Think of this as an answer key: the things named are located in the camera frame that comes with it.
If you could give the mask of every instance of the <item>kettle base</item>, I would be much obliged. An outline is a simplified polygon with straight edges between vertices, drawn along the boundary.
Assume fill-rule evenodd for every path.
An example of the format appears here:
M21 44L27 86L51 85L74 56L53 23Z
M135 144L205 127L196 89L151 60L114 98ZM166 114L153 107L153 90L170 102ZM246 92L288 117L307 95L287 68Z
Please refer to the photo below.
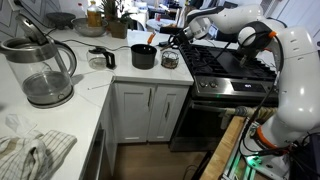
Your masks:
M36 103L33 103L32 101L29 101L29 103L33 106L33 107L36 107L36 108L39 108L39 109L48 109L48 108L53 108L53 107L57 107L57 106L60 106L64 103L66 103L67 101L69 101L74 95L74 90L73 90L73 86L71 86L71 92L68 96L66 96L64 99L62 99L61 101L59 102L55 102L55 103L52 103L52 104L36 104Z

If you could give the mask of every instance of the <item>wooden floor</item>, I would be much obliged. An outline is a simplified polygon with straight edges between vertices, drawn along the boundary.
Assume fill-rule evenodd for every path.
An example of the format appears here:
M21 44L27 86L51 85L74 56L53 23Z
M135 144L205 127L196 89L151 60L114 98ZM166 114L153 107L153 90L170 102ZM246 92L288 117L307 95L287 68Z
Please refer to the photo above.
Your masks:
M119 145L114 180L183 180L189 165L198 166L204 152L170 152L168 144ZM185 180L196 167L188 168Z

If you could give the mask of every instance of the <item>gas stove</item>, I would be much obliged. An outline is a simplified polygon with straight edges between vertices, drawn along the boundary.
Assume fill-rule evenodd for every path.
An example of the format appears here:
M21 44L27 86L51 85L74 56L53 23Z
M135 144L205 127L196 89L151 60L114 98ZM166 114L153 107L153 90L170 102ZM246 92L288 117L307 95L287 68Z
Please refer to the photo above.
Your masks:
M202 45L181 45L179 50L193 75L196 97L262 99L276 78L276 73L257 59L240 66L243 56L236 50ZM270 95L277 97L276 92Z

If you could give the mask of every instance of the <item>cabinet door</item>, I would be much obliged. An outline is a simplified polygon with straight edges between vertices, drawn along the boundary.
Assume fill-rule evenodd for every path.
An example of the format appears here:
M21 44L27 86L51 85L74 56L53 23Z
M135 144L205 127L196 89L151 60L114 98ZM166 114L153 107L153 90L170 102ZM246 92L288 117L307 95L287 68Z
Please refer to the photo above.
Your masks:
M112 97L114 94L114 87L110 85L106 100L104 102L101 114L100 114L100 122L102 129L106 131L105 138L105 148L108 156L108 163L110 167L111 175L114 171L114 166L116 162L116 152L118 142L115 136L114 131L114 123L113 123L113 109L112 109Z
M119 143L146 142L155 86L116 83L116 134Z
M189 86L159 85L154 99L148 141L169 141Z

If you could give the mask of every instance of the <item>potted plant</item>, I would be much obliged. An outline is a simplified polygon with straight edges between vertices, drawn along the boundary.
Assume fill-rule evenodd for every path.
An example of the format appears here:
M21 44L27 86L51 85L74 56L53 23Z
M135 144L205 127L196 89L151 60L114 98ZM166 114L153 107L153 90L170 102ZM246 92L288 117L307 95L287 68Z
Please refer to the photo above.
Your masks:
M128 26L133 29L133 21L130 17L132 13L123 13L124 6L122 0L102 0L101 9L104 11L106 20L108 21L108 29L112 37L125 39L127 37Z

